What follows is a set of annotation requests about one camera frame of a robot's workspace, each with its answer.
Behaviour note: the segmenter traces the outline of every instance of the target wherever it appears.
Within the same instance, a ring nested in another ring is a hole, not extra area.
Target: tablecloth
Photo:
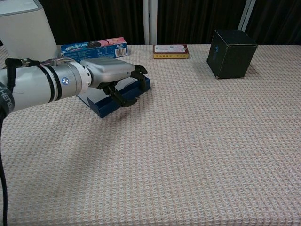
[[[259,46],[226,80],[210,45],[188,48],[154,60],[130,45],[120,59],[151,90],[103,119],[77,97],[10,114],[9,225],[300,225],[301,46]]]

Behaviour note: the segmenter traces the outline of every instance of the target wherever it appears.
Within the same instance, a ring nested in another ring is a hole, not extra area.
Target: table
[[[300,225],[301,46],[259,46],[227,80],[188,48],[130,45],[151,90],[103,119],[77,97],[9,115],[9,225]]]

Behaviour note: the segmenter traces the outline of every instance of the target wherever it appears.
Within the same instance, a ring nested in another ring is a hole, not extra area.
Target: dark curtain
[[[237,29],[246,0],[158,0],[158,44],[211,43],[215,29]]]
[[[141,0],[39,0],[58,45],[124,37],[144,44]]]
[[[258,44],[301,45],[301,0],[256,1],[246,33]]]

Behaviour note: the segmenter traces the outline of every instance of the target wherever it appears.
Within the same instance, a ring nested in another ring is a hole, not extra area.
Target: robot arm
[[[53,60],[46,65],[36,63],[36,66],[16,68],[16,86],[12,94],[14,111],[71,97],[85,92],[88,87],[103,89],[120,106],[131,106],[136,99],[124,99],[115,85],[122,79],[133,77],[141,81],[141,89],[145,90],[144,74],[147,71],[143,66],[112,58],[62,64]],[[0,83],[8,84],[8,70],[0,70]]]

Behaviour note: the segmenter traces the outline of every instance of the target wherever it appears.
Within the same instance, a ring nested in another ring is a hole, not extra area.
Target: black box
[[[258,45],[239,30],[215,30],[207,63],[217,79],[242,78]]]

